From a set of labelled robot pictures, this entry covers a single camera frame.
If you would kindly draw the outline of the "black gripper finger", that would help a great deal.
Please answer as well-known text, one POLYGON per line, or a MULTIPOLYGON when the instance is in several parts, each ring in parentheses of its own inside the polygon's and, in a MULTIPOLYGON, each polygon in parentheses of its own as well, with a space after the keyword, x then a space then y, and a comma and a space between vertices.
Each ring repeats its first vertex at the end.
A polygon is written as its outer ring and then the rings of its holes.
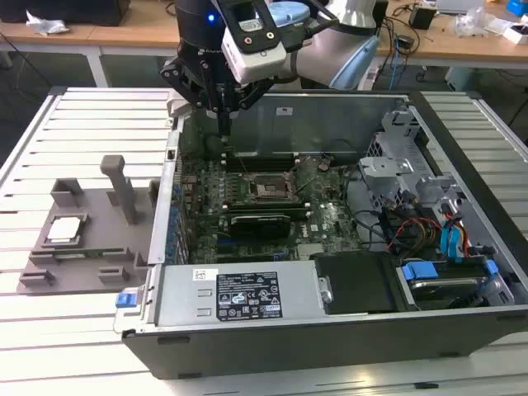
POLYGON ((224 135, 231 131, 231 116, 240 110, 248 110, 272 87, 272 80, 250 82, 243 87, 229 81, 224 84, 224 135))
POLYGON ((207 61, 198 63, 196 76, 183 61, 167 61, 160 72, 162 78, 196 108, 206 109, 216 116, 220 136, 225 136, 225 111, 207 61))

